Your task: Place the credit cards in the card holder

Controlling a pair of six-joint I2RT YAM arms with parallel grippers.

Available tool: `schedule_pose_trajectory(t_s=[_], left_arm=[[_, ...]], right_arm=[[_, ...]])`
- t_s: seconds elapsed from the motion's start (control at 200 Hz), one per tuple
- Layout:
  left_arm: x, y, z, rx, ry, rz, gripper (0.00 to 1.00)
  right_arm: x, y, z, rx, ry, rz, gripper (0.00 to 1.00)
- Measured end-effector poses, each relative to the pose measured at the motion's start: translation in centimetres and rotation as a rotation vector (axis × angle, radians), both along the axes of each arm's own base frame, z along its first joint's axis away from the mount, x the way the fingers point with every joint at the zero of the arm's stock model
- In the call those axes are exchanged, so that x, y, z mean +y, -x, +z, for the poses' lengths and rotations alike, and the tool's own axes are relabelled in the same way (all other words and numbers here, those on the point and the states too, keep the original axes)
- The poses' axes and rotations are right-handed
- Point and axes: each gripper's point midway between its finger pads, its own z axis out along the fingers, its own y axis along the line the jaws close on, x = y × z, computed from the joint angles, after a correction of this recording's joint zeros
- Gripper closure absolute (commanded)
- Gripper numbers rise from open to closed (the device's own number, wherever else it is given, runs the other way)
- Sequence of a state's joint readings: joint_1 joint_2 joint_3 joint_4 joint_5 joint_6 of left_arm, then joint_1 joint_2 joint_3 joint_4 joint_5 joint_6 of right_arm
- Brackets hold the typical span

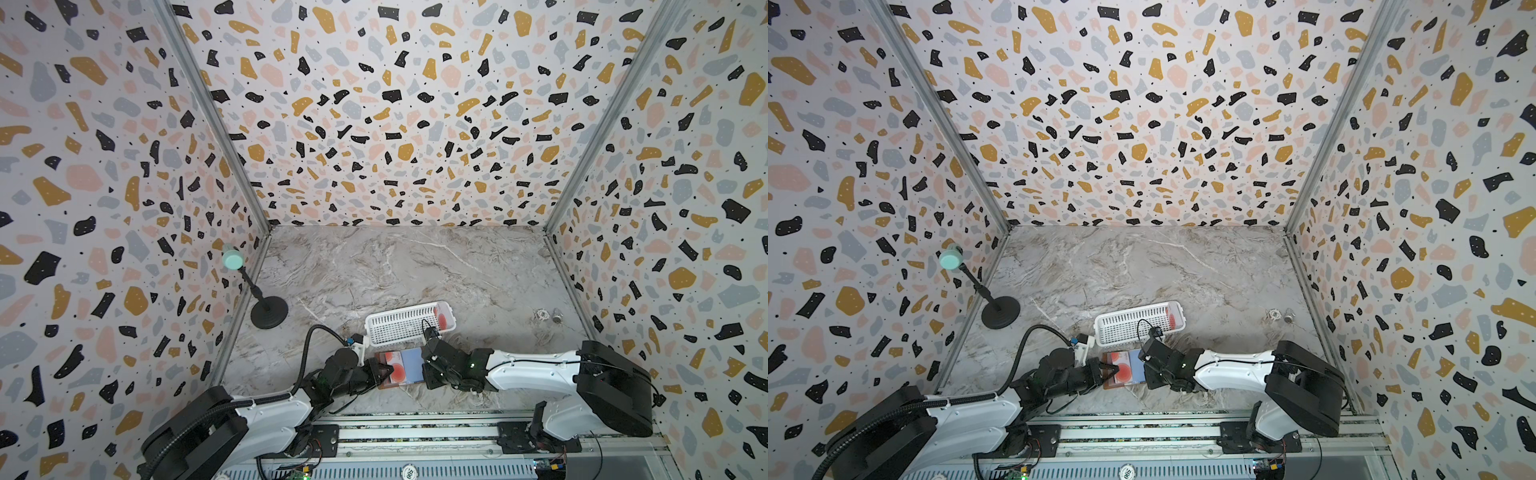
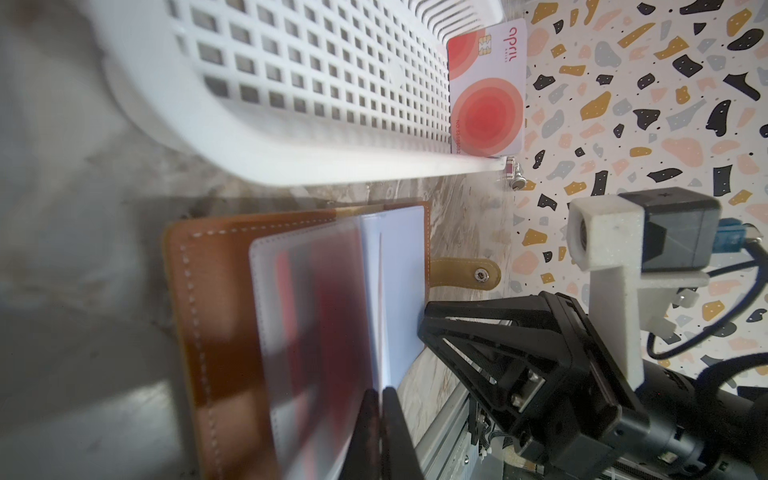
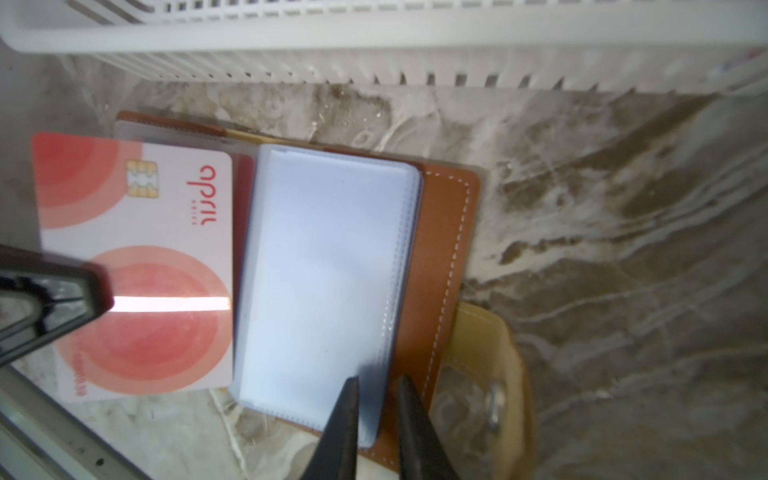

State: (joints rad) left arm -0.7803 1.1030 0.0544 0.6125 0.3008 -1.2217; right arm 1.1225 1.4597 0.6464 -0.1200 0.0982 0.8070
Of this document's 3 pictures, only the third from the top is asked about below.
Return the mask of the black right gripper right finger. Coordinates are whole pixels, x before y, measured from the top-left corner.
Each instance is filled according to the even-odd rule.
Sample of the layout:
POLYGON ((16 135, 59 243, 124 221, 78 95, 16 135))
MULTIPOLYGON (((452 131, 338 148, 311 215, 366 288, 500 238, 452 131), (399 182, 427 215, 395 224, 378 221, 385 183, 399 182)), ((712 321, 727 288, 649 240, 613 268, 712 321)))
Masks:
POLYGON ((398 380, 396 409, 400 478, 458 480, 409 376, 404 375, 398 380))

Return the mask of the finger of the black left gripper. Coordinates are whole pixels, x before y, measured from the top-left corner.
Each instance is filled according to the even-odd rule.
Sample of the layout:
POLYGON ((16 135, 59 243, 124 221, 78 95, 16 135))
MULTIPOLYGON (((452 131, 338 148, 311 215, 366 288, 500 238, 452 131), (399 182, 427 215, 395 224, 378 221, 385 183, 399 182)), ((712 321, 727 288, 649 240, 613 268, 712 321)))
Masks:
POLYGON ((1 247, 3 367, 98 319, 113 306, 102 266, 1 247))

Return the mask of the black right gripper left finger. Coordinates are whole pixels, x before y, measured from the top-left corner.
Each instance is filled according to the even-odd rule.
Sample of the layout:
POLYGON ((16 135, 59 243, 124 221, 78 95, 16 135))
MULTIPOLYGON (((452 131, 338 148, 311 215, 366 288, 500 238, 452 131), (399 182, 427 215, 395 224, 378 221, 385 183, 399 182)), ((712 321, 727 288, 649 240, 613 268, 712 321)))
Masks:
POLYGON ((348 378, 301 480, 356 478, 359 429, 359 378, 348 378))

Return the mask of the brown leather card holder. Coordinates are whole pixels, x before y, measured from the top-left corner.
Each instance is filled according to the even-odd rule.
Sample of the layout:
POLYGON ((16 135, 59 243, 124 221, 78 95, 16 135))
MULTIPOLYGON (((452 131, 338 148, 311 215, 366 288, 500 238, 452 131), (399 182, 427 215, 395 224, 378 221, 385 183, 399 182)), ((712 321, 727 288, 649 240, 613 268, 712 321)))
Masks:
POLYGON ((429 414, 448 366, 486 397, 492 477, 530 477, 525 363, 500 317, 458 299, 474 172, 130 111, 115 135, 234 157, 237 404, 321 437, 358 377, 357 458, 399 474, 398 380, 429 414))

